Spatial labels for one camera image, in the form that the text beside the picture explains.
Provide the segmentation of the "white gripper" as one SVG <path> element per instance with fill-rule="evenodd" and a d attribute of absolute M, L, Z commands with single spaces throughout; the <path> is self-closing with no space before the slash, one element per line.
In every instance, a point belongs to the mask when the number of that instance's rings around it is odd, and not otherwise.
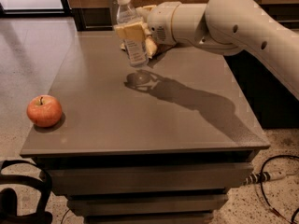
<path fill-rule="evenodd" d="M 172 33 L 172 18 L 180 2 L 164 2 L 160 5 L 148 5 L 137 7 L 137 13 L 147 21 L 153 39 L 158 44 L 175 45 L 176 41 Z M 133 23 L 118 24 L 114 26 L 117 36 L 123 40 L 143 42 L 146 40 L 145 23 L 137 21 Z"/>

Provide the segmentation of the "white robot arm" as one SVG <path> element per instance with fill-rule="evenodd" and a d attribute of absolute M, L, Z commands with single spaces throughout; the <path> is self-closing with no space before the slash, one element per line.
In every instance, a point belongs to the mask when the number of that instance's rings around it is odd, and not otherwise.
<path fill-rule="evenodd" d="M 119 38 L 158 44 L 188 43 L 224 56 L 242 50 L 256 57 L 299 99 L 299 34 L 272 19 L 253 0 L 164 2 L 140 7 L 140 18 L 115 26 Z"/>

